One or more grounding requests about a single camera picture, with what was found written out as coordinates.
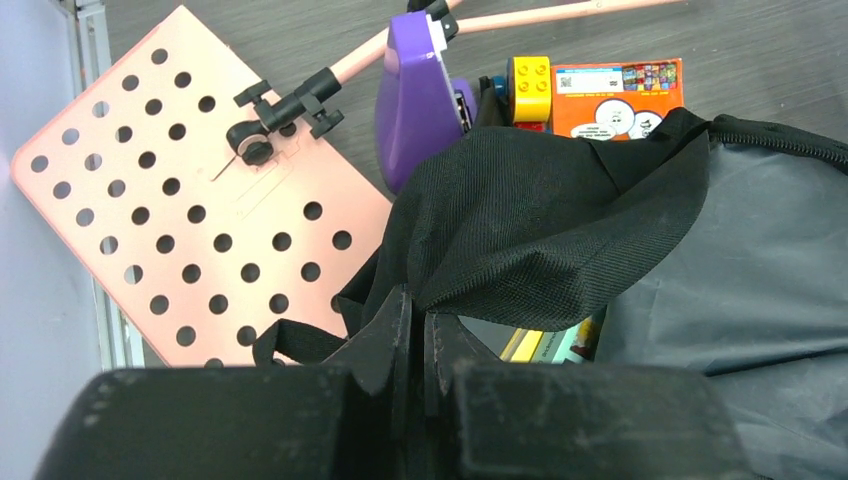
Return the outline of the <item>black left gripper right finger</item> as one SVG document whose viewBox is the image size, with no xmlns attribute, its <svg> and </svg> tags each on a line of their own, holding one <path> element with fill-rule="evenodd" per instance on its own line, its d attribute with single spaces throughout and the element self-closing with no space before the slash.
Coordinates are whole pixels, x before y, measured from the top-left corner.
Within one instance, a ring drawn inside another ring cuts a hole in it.
<svg viewBox="0 0 848 480">
<path fill-rule="evenodd" d="M 750 479 L 729 414 L 685 370 L 499 360 L 453 315 L 423 322 L 427 411 L 456 479 Z"/>
</svg>

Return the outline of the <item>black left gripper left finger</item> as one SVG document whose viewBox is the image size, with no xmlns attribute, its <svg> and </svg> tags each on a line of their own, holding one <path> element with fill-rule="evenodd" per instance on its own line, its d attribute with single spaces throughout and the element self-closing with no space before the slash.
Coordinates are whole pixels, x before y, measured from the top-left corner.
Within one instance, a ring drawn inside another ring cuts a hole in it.
<svg viewBox="0 0 848 480">
<path fill-rule="evenodd" d="M 303 366 L 124 369 L 77 396 L 40 479 L 388 479 L 403 430 L 412 302 Z"/>
</svg>

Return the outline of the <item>teal paperback book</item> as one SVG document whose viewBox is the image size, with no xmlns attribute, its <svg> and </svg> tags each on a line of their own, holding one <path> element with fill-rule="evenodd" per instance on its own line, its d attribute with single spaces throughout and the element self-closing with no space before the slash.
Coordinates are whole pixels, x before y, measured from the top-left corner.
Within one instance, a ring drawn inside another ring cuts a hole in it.
<svg viewBox="0 0 848 480">
<path fill-rule="evenodd" d="M 530 362 L 565 364 L 591 361 L 605 315 L 602 309 L 567 330 L 545 332 Z"/>
</svg>

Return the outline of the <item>black student backpack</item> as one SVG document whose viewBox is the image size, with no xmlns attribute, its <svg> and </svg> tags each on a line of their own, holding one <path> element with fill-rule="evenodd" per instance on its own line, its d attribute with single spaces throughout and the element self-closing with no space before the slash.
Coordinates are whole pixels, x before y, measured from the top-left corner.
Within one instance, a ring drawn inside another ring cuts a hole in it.
<svg viewBox="0 0 848 480">
<path fill-rule="evenodd" d="M 325 361 L 399 286 L 412 320 L 390 478 L 456 479 L 441 457 L 447 422 L 427 411 L 426 316 L 456 316 L 501 360 L 516 329 L 563 331 L 602 309 L 593 359 L 550 365 L 698 374 L 750 479 L 847 475 L 844 143 L 685 109 L 623 143 L 476 129 L 396 199 L 338 297 L 347 336 L 281 319 L 255 363 Z"/>
</svg>

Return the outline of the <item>pink perforated stand plate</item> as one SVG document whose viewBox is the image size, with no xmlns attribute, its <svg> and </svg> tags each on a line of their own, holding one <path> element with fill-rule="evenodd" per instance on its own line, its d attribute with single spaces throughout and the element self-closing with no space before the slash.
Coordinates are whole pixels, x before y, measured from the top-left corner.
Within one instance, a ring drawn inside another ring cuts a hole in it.
<svg viewBox="0 0 848 480">
<path fill-rule="evenodd" d="M 226 141 L 255 72 L 180 7 L 34 135 L 11 175 L 163 362 L 246 365 L 287 318 L 342 336 L 336 294 L 389 201 L 298 121 L 261 167 Z"/>
</svg>

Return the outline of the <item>purple plastic stapler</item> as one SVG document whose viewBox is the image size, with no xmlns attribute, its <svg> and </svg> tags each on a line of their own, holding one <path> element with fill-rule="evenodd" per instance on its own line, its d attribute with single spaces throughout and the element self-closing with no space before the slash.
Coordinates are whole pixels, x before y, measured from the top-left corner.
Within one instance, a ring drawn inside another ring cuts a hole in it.
<svg viewBox="0 0 848 480">
<path fill-rule="evenodd" d="M 468 130 L 477 113 L 469 82 L 444 62 L 458 24 L 443 1 L 393 17 L 375 106 L 375 143 L 387 188 L 398 193 L 415 168 Z"/>
</svg>

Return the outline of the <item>yellow toy brick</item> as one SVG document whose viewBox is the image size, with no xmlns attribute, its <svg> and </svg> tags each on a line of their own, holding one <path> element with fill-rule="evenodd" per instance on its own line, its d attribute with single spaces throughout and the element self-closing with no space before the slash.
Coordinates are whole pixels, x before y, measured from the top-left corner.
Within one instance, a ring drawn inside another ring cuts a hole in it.
<svg viewBox="0 0 848 480">
<path fill-rule="evenodd" d="M 507 68 L 508 103 L 513 123 L 545 123 L 552 109 L 548 56 L 514 56 Z"/>
</svg>

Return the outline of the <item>orange picture book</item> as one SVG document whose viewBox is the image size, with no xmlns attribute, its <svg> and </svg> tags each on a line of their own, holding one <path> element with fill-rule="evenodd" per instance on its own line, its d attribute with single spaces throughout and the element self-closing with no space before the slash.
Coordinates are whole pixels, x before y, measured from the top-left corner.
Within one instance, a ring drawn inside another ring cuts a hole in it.
<svg viewBox="0 0 848 480">
<path fill-rule="evenodd" d="M 683 61 L 561 64 L 553 67 L 552 133 L 640 140 L 684 105 Z"/>
</svg>

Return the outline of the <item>pink folding stand legs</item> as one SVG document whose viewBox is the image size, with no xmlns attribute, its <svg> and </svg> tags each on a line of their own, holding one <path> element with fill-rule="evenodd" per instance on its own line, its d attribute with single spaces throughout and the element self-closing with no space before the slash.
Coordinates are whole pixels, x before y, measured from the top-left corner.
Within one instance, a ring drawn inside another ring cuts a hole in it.
<svg viewBox="0 0 848 480">
<path fill-rule="evenodd" d="M 271 136 L 294 136 L 299 130 L 296 122 L 303 117 L 310 120 L 312 138 L 322 138 L 344 119 L 340 111 L 327 110 L 325 102 L 341 91 L 349 80 L 381 58 L 386 60 L 389 74 L 398 75 L 404 63 L 402 51 L 405 47 L 408 47 L 414 56 L 435 66 L 435 73 L 429 78 L 423 73 L 415 77 L 422 80 L 426 87 L 434 87 L 444 92 L 448 115 L 460 125 L 462 117 L 453 103 L 454 91 L 443 60 L 443 52 L 447 50 L 448 43 L 457 35 L 641 9 L 657 6 L 659 3 L 579 1 L 458 20 L 452 10 L 459 4 L 458 1 L 408 2 L 408 11 L 391 18 L 386 29 L 333 65 L 317 71 L 274 103 L 265 98 L 271 91 L 270 84 L 265 80 L 244 89 L 234 97 L 234 102 L 238 107 L 250 104 L 256 118 L 243 120 L 229 127 L 225 138 L 230 149 L 245 164 L 262 166 L 275 152 Z"/>
</svg>

